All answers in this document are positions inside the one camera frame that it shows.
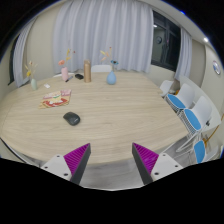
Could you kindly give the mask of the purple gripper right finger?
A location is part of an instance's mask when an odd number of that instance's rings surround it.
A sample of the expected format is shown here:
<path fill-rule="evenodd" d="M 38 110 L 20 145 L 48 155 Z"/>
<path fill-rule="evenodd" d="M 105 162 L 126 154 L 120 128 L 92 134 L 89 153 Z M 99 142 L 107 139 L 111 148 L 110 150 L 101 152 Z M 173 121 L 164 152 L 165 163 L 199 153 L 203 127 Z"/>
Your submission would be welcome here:
<path fill-rule="evenodd" d="M 182 169 L 167 153 L 157 154 L 137 143 L 132 144 L 132 154 L 144 185 Z"/>

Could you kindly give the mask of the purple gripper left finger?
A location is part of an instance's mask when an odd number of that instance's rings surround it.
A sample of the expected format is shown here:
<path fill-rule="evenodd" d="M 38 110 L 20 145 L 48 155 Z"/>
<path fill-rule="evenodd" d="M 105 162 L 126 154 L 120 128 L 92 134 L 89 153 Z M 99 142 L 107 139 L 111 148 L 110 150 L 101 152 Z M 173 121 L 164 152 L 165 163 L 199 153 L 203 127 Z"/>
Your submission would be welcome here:
<path fill-rule="evenodd" d="M 42 166 L 42 169 L 79 185 L 90 154 L 91 146 L 85 144 L 66 155 L 55 155 Z"/>

